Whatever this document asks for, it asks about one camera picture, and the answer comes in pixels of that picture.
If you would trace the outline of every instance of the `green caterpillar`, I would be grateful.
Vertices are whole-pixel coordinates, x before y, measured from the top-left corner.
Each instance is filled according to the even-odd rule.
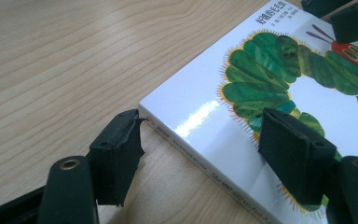
[[[270,32],[258,33],[240,49],[232,50],[224,76],[220,96],[253,130],[256,142],[265,107],[291,114],[324,136],[319,121],[311,114],[301,113],[291,100],[290,84],[301,76],[343,94],[358,95],[357,65],[332,50],[323,56],[289,36]]]

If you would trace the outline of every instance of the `wood grain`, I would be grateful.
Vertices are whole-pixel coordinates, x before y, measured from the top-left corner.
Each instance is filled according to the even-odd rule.
[[[266,2],[0,0],[0,204],[45,185],[58,159],[85,155],[115,114]],[[258,223],[141,129],[146,153],[125,207],[101,206],[102,223]]]

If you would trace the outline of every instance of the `light wood surface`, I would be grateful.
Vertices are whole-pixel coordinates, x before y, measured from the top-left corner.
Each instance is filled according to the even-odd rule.
[[[55,161],[85,155],[115,114],[266,2],[0,0],[0,204],[45,185]],[[258,223],[141,129],[145,155],[125,206],[101,206],[102,223]]]

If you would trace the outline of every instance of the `caterpillar eye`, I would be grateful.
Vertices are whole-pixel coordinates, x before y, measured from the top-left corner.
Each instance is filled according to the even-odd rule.
[[[354,45],[349,45],[348,48],[358,56],[358,48]]]
[[[358,62],[358,56],[357,54],[354,54],[352,51],[348,50],[348,49],[343,49],[342,52],[347,55],[348,57],[350,57],[352,60],[354,60],[355,62]]]

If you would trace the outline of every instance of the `white book cover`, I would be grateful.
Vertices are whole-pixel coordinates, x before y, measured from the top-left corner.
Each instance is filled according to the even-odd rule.
[[[358,42],[285,1],[260,8],[148,94],[141,117],[264,223],[327,223],[285,192],[257,152],[264,107],[358,156]]]

